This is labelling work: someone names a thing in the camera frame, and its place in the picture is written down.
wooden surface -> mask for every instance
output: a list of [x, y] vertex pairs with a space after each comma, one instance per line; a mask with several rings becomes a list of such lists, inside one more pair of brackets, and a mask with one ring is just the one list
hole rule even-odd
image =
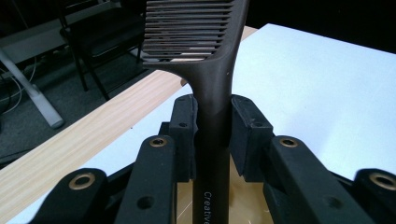
[[[256, 30], [246, 27], [243, 38]], [[155, 71], [0, 171], [0, 223], [15, 217], [181, 88]]]

brass grommet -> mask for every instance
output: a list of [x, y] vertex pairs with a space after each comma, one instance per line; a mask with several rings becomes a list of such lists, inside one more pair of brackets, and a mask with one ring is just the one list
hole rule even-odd
[[168, 142], [166, 141], [166, 139], [161, 138], [161, 137], [157, 137], [157, 138], [151, 139], [151, 140], [149, 141], [149, 144], [150, 144], [152, 147], [163, 147], [163, 146], [165, 146], [167, 143], [168, 143]]
[[[83, 181], [83, 183], [79, 184], [78, 181], [82, 178], [87, 178], [88, 181]], [[93, 173], [85, 173], [85, 174], [81, 174], [81, 175], [76, 175], [72, 180], [70, 180], [69, 188], [75, 189], [75, 190], [86, 189], [90, 185], [92, 185], [93, 182], [95, 182], [95, 175]]]
[[279, 142], [280, 142], [280, 145], [282, 145], [284, 147], [297, 147], [298, 146], [298, 142], [291, 138], [281, 138]]
[[382, 175], [379, 173], [370, 174], [370, 180], [377, 184], [379, 187], [388, 189], [388, 190], [396, 190], [396, 180], [388, 175]]

black comb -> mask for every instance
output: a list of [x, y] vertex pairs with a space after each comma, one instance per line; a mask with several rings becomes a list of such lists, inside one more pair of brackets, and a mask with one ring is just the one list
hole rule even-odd
[[146, 67], [183, 77], [198, 103], [193, 223], [228, 223], [233, 66], [248, 0], [148, 0]]

black chair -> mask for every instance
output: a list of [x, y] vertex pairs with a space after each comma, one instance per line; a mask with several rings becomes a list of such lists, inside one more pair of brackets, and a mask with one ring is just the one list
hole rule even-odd
[[112, 7], [88, 18], [67, 22], [66, 15], [92, 5], [97, 0], [55, 0], [61, 34], [68, 42], [84, 91], [88, 90], [80, 60], [98, 86], [106, 100], [109, 100], [104, 85], [94, 68], [138, 48], [136, 63], [144, 40], [146, 0], [122, 0], [121, 7]]

comb teeth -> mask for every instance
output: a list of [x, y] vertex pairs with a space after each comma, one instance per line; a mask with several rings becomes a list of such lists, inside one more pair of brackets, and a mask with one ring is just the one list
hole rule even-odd
[[233, 0], [148, 0], [143, 51], [160, 60], [202, 60], [221, 46]]

